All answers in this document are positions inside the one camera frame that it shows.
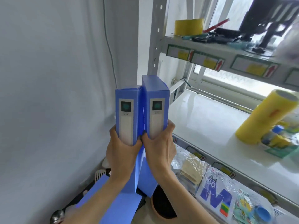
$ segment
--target yellow roll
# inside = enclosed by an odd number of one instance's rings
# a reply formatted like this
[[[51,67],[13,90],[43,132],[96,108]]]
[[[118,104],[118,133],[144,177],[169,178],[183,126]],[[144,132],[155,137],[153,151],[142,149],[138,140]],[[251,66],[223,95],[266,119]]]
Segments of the yellow roll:
[[[237,129],[236,136],[246,144],[257,144],[287,113],[299,104],[298,98],[283,90],[273,90]]]
[[[192,36],[202,34],[204,19],[176,20],[174,34],[179,36]]]

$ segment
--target red pen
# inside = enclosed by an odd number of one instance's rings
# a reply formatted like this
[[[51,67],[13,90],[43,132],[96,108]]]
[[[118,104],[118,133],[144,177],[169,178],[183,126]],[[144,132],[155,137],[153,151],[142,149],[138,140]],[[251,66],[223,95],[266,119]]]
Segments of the red pen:
[[[216,24],[216,25],[214,25],[214,26],[209,27],[208,29],[204,30],[203,33],[208,33],[208,32],[210,32],[210,31],[216,29],[217,27],[219,27],[219,26],[225,24],[226,22],[229,22],[229,18],[226,19],[226,20],[223,20],[223,21],[219,22],[218,24]]]

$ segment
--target green packet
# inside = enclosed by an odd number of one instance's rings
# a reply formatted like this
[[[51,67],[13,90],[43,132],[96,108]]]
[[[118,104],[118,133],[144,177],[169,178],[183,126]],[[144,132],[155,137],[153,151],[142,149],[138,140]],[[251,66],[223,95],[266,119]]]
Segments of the green packet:
[[[237,200],[234,209],[234,217],[238,221],[245,224],[258,224],[252,215],[254,206],[251,203],[249,195],[241,189],[237,192]]]

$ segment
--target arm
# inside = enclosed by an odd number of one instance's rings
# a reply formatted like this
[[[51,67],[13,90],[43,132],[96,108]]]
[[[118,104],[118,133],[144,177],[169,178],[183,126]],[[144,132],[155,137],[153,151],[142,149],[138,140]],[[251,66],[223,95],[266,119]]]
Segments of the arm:
[[[106,157],[111,166],[111,176],[103,187],[63,224],[98,224],[128,182],[141,146],[140,139],[134,146],[125,145],[118,138],[115,127],[111,128],[110,142],[106,152]]]
[[[142,136],[151,172],[182,223],[218,224],[178,181],[170,169],[171,161],[176,154],[172,139],[174,128],[175,125],[169,120],[167,128],[154,140],[149,139],[146,133]]]

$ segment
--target blue cap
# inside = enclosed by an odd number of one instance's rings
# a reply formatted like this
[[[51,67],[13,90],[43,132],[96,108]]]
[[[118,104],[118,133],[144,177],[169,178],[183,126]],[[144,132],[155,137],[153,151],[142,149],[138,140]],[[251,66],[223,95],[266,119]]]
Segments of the blue cap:
[[[276,134],[279,134],[280,132],[282,132],[284,129],[283,126],[281,125],[276,125],[273,129],[272,129],[272,132],[276,133]]]
[[[271,215],[270,215],[269,211],[267,211],[264,207],[256,206],[255,207],[255,213],[264,222],[270,222],[271,221]]]

